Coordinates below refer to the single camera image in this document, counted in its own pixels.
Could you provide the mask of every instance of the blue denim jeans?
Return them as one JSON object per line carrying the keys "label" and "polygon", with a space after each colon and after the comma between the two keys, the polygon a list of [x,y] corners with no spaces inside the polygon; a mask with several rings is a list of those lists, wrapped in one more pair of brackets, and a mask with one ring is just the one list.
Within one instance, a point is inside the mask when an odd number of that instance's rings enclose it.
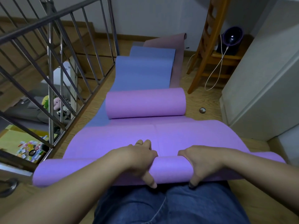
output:
{"label": "blue denim jeans", "polygon": [[113,186],[100,199],[93,224],[250,223],[226,181]]}

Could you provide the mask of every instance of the jeans seam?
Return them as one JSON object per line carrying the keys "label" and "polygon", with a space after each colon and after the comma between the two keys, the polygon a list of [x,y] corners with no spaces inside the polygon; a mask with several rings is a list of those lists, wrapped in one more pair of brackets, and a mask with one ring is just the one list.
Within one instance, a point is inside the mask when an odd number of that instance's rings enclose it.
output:
{"label": "jeans seam", "polygon": [[156,212],[156,214],[152,217],[152,219],[148,222],[144,222],[144,224],[150,224],[153,221],[153,219],[157,216],[157,214],[161,210],[161,208],[162,208],[163,204],[165,203],[165,201],[166,201],[166,197],[164,198],[163,203],[161,204],[161,206],[160,206],[159,210]]}

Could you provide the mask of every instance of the blue yoga mat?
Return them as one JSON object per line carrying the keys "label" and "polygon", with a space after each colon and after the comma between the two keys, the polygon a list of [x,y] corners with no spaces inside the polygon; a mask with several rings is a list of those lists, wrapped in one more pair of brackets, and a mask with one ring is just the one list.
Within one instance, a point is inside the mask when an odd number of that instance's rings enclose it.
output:
{"label": "blue yoga mat", "polygon": [[[116,77],[110,91],[169,88],[175,51],[133,46],[130,56],[116,58]],[[104,101],[95,117],[85,127],[105,126],[109,121]]]}

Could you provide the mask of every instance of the purple rim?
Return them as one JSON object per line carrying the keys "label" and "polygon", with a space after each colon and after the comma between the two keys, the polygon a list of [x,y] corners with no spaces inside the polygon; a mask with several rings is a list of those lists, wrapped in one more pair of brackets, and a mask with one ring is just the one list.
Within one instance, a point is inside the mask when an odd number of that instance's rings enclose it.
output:
{"label": "purple rim", "polygon": [[[242,32],[242,36],[237,40],[237,42],[235,42],[233,45],[232,44],[226,44],[226,42],[224,41],[224,35],[226,34],[226,32],[228,31],[228,30],[230,30],[230,29],[232,29],[232,28],[239,28],[240,30],[241,30],[241,32]],[[243,38],[243,36],[244,36],[244,32],[243,32],[243,30],[242,30],[242,28],[240,28],[240,27],[238,27],[238,26],[232,26],[232,27],[230,27],[230,28],[228,28],[222,35],[222,43],[223,44],[225,44],[226,46],[234,46],[234,45],[236,45],[236,44],[238,44],[241,40],[242,40],[242,38]]]}

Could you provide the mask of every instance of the orange wooden chair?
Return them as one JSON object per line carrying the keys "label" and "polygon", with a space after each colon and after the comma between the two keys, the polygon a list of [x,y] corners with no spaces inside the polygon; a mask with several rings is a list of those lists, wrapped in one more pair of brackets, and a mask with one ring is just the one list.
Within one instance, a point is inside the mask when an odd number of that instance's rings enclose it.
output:
{"label": "orange wooden chair", "polygon": [[[207,64],[218,64],[221,60],[221,53],[214,50],[216,41],[219,37],[220,30],[222,28],[226,11],[230,4],[230,0],[210,0],[209,9],[207,12],[207,19],[204,25],[204,30],[202,32],[202,37],[200,39],[196,54],[190,64],[187,74],[190,74],[194,68],[195,62],[200,55],[202,61],[197,70],[197,73],[189,87],[188,94],[191,94],[199,84],[200,78],[202,76],[209,77],[210,74],[204,73],[204,69]],[[213,11],[217,10],[216,17],[213,16]],[[226,66],[237,66],[247,51],[249,45],[251,44],[253,37],[251,35],[244,35],[242,42],[240,44],[239,50],[235,56],[225,55],[222,60],[222,65]],[[218,78],[218,73],[212,74],[211,77]],[[220,74],[219,78],[229,79],[230,75]]]}

